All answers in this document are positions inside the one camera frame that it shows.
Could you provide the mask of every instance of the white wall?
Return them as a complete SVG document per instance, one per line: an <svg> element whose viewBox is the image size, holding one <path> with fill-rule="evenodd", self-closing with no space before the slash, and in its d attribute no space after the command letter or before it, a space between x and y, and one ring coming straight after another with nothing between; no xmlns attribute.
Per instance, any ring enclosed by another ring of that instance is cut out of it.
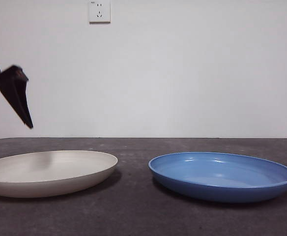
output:
<svg viewBox="0 0 287 236"><path fill-rule="evenodd" d="M0 67L29 77L34 129L6 137L287 137L287 0L0 0Z"/></svg>

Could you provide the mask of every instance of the electrical outlet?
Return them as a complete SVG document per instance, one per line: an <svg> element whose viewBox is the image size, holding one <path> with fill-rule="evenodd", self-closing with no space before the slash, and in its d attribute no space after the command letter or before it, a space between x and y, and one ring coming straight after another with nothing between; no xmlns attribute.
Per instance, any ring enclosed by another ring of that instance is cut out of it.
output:
<svg viewBox="0 0 287 236"><path fill-rule="evenodd" d="M90 0L89 1L89 22L110 23L111 22L111 1Z"/></svg>

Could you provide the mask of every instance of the plate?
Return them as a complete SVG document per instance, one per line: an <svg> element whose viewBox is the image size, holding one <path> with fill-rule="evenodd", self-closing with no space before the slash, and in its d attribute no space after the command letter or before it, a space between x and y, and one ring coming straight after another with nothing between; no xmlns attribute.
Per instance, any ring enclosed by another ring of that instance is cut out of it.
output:
<svg viewBox="0 0 287 236"><path fill-rule="evenodd" d="M73 193L104 181L117 158L96 151L45 151L0 158L0 195L38 198Z"/></svg>
<svg viewBox="0 0 287 236"><path fill-rule="evenodd" d="M181 152L149 162L154 178L180 194L225 203L259 202L287 191L287 167L217 152Z"/></svg>

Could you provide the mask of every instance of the black robotic claw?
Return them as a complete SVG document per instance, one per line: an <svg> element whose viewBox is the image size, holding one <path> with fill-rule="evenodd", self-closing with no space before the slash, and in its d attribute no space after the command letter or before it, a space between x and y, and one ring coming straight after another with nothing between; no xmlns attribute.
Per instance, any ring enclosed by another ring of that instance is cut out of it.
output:
<svg viewBox="0 0 287 236"><path fill-rule="evenodd" d="M0 72L1 93L22 121L29 128L33 128L26 97L26 86L28 80L29 79L23 73L22 68L15 65L3 72Z"/></svg>

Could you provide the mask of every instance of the white plastic dish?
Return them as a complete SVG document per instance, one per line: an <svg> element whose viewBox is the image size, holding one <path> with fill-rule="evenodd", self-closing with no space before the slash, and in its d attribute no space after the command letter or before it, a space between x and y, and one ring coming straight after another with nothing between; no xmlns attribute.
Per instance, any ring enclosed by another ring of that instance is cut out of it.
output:
<svg viewBox="0 0 287 236"><path fill-rule="evenodd" d="M45 151L0 158L0 195L50 197L92 187L117 165L113 155L96 151Z"/></svg>

